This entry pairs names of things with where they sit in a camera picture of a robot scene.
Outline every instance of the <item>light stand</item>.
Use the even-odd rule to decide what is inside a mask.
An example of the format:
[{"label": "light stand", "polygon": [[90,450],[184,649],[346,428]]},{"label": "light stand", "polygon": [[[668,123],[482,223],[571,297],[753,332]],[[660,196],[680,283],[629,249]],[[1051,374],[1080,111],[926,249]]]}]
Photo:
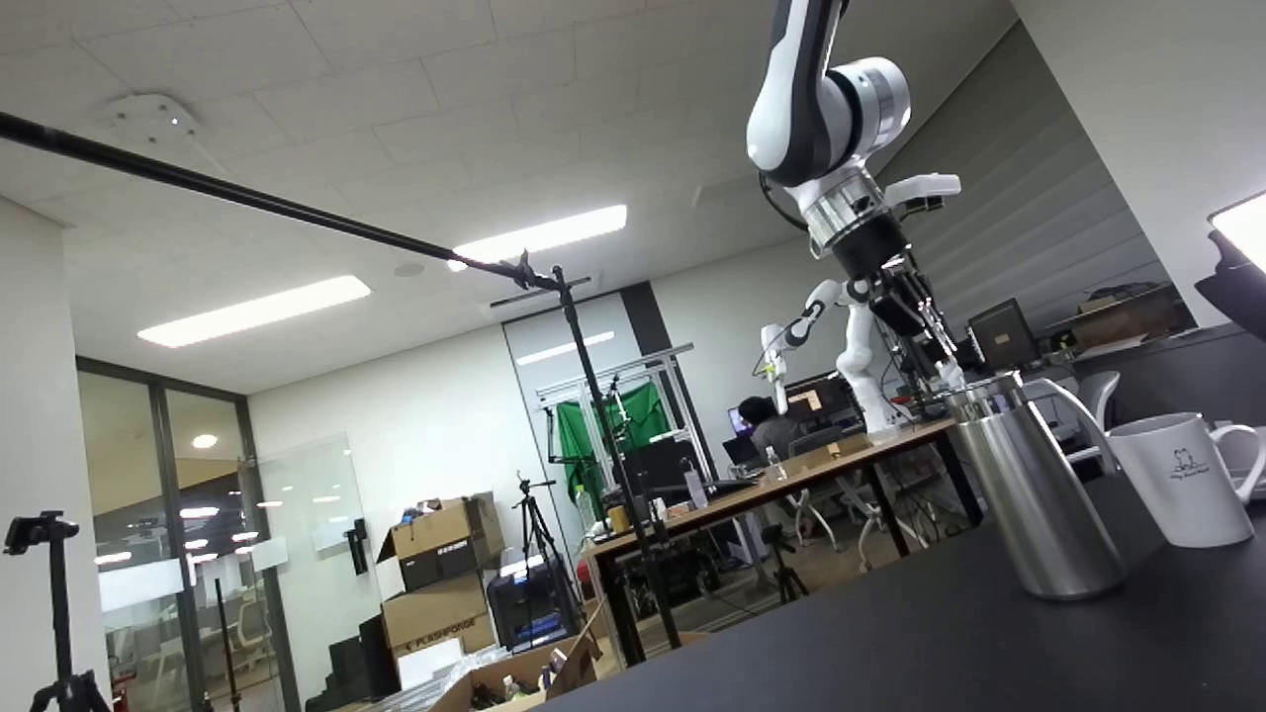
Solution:
[{"label": "light stand", "polygon": [[618,447],[610,414],[600,406],[600,386],[598,386],[598,373],[594,373],[594,360],[590,360],[590,347],[585,347],[578,301],[573,301],[571,279],[561,277],[561,270],[556,270],[556,279],[558,279],[558,301],[561,301],[561,318],[565,318],[571,341],[578,345],[578,355],[583,355],[585,386],[590,386],[590,401],[594,401],[594,410],[598,410],[598,428],[600,428],[600,447],[604,447],[610,472],[612,472],[612,480],[622,486],[622,508],[629,511],[629,526],[635,526],[635,540],[639,540],[640,566],[648,569],[648,595],[658,598],[668,643],[680,649],[680,631],[677,631],[677,621],[672,621],[672,609],[668,609],[660,552],[644,540],[644,530],[640,530],[640,517],[639,517],[639,508],[635,508],[629,457]]},{"label": "light stand", "polygon": [[[151,181],[161,181],[161,187],[180,187],[180,188],[192,188],[192,192],[209,192],[209,196],[222,196],[222,202],[236,202],[236,206],[263,210],[263,213],[280,213],[280,216],[294,216],[294,223],[323,227],[323,229],[338,229],[338,233],[347,233],[347,237],[360,237],[360,242],[378,242],[378,244],[393,244],[393,249],[405,249],[405,254],[418,254],[418,257],[433,257],[433,260],[461,260],[466,270],[507,277],[517,289],[550,289],[561,301],[573,347],[583,355],[590,401],[600,405],[600,386],[598,386],[594,360],[590,360],[590,347],[585,347],[585,332],[583,332],[583,319],[578,319],[573,283],[561,277],[561,270],[556,270],[556,277],[540,277],[532,265],[476,260],[476,257],[465,257],[465,254],[455,254],[446,244],[433,244],[433,242],[418,242],[418,237],[407,237],[407,233],[396,233],[396,229],[385,229],[385,227],[371,227],[371,223],[330,213],[330,210],[317,210],[317,206],[306,206],[306,202],[288,202],[288,196],[279,196],[279,192],[265,192],[265,188],[252,188],[252,187],[240,187],[240,181],[226,181],[226,179],[213,179],[213,173],[184,171],[174,163],[153,163],[147,154],[131,154],[131,150],[120,150],[120,145],[106,145],[106,142],[90,142],[90,138],[81,138],[73,130],[29,123],[29,117],[4,113],[4,111],[0,111],[0,138],[32,145],[32,150],[62,154],[62,158],[77,158],[77,163],[106,166],[106,171],[120,171],[120,173],[151,179]],[[672,649],[680,649],[658,552],[644,540],[644,530],[639,522],[639,508],[635,508],[635,489],[629,489],[629,461],[612,447],[612,428],[610,428],[600,406],[598,406],[598,423],[600,423],[600,444],[604,444],[604,450],[612,457],[612,480],[622,486],[622,504],[635,513],[629,526],[635,526],[635,538],[639,538],[639,552],[640,552],[644,569],[653,569],[653,598],[658,598],[658,609],[660,609],[660,621],[665,621],[665,638],[668,638]]]},{"label": "light stand", "polygon": [[544,552],[544,566],[550,573],[550,589],[561,595],[561,618],[565,618],[565,631],[578,631],[583,629],[583,605],[578,605],[578,595],[561,569],[561,552],[558,552],[558,540],[550,534],[550,522],[533,500],[533,486],[556,486],[556,480],[546,482],[532,482],[532,480],[517,480],[517,540],[524,540],[524,560],[532,560],[532,544],[540,544]]},{"label": "light stand", "polygon": [[90,667],[77,675],[73,663],[68,538],[77,534],[81,526],[58,522],[58,511],[43,511],[40,517],[14,517],[4,538],[4,552],[14,559],[47,540],[54,683],[32,696],[32,712],[43,712],[53,699],[58,703],[58,712],[106,712],[106,699],[101,696]]}]

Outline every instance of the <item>white robotic arm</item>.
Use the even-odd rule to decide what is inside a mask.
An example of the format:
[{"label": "white robotic arm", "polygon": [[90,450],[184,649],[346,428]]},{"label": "white robotic arm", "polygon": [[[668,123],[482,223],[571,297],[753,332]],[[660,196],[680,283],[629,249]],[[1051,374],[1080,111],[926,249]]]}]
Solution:
[{"label": "white robotic arm", "polygon": [[763,324],[760,328],[760,353],[763,353],[763,381],[773,381],[775,386],[775,406],[786,410],[786,353],[796,353],[798,345],[807,345],[814,337],[814,324],[834,312],[847,310],[847,347],[834,355],[834,373],[851,382],[866,432],[883,435],[900,428],[900,410],[888,405],[888,397],[880,391],[871,369],[875,369],[875,312],[866,301],[856,301],[847,293],[843,279],[823,279],[814,283],[814,293],[805,301],[798,318],[793,324]]},{"label": "white robotic arm", "polygon": [[810,254],[834,254],[843,293],[866,318],[918,345],[939,374],[962,382],[955,337],[935,310],[900,216],[962,192],[958,173],[918,173],[875,187],[866,158],[910,123],[910,87],[889,58],[830,62],[847,0],[781,0],[775,49],[748,113],[748,158],[785,187],[810,237]]}]

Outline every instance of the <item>table surface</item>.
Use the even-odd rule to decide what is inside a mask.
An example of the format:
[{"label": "table surface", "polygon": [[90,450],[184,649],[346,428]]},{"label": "table surface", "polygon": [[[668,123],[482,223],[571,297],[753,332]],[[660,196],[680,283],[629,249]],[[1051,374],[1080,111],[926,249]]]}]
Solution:
[{"label": "table surface", "polygon": [[1266,511],[1223,552],[1161,544],[1132,496],[1108,511],[1132,576],[1102,602],[1025,598],[982,526],[550,709],[1266,709]]},{"label": "table surface", "polygon": [[[955,428],[955,419],[939,419],[939,423],[918,423],[918,428],[905,428],[905,432],[896,432],[896,435],[851,435],[851,439],[823,444],[814,450],[793,453],[793,457],[785,457],[786,473],[767,472],[767,473],[756,480],[756,486],[745,486],[745,489],[731,489],[726,500],[714,500],[703,511],[684,511],[684,513],[668,517],[668,534],[728,517],[728,513],[748,511],[748,508],[763,504],[763,500],[793,496],[793,489],[798,489],[798,486],[807,486],[807,482],[814,482],[823,473],[838,473],[838,472],[871,461],[871,457],[880,457],[888,450],[902,450],[910,444],[935,439],[935,435],[943,435],[949,428]],[[604,540],[594,544],[598,559],[622,552],[622,548],[635,548],[635,534],[604,538]]]}]

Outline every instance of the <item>workbench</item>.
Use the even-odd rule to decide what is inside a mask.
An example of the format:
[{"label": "workbench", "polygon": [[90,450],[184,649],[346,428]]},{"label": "workbench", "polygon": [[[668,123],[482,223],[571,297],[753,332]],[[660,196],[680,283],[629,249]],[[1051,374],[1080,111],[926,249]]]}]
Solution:
[{"label": "workbench", "polygon": [[[805,486],[814,486],[814,482],[829,482],[829,480],[838,480],[838,473],[862,473],[871,482],[880,508],[883,508],[883,522],[896,534],[900,552],[905,559],[910,540],[902,538],[896,504],[889,504],[889,496],[888,496],[888,486],[880,480],[880,461],[888,453],[935,444],[943,461],[946,461],[946,473],[949,473],[949,482],[955,482],[955,489],[962,500],[966,517],[975,526],[982,522],[976,496],[966,482],[966,472],[962,472],[962,461],[955,453],[949,432],[955,432],[955,419],[939,419],[939,423],[918,423],[918,428],[905,428],[905,432],[896,432],[896,435],[851,435],[851,439],[838,439],[838,444],[823,444],[814,450],[785,457],[781,465],[767,465],[767,473],[760,482],[753,482],[748,489],[731,489],[726,500],[714,500],[701,511],[672,513],[665,522],[665,530],[658,530],[648,538],[653,538],[653,544],[665,544],[665,540],[684,538],[684,534],[691,534],[701,526],[715,526],[715,522],[738,517],[738,513],[745,513],[753,508],[786,500],[786,496],[796,496]],[[639,552],[635,534],[598,540],[590,548],[590,560],[598,569],[598,584],[600,584],[600,598],[604,598],[604,609],[610,609],[610,621],[612,621],[618,649],[622,649],[627,663],[640,663],[644,662],[644,649],[640,649],[640,638],[639,638],[639,618],[635,618],[629,598],[627,598],[627,559],[635,559],[635,552]]]}]

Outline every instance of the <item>gray wall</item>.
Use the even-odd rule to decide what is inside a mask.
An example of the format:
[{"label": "gray wall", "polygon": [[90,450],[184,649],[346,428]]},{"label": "gray wall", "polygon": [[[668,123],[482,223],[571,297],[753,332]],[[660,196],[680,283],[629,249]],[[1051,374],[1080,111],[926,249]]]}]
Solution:
[{"label": "gray wall", "polygon": [[955,328],[1018,297],[1037,332],[1117,279],[1169,279],[1058,79],[1018,24],[888,166],[955,171],[966,192],[910,227]]}]

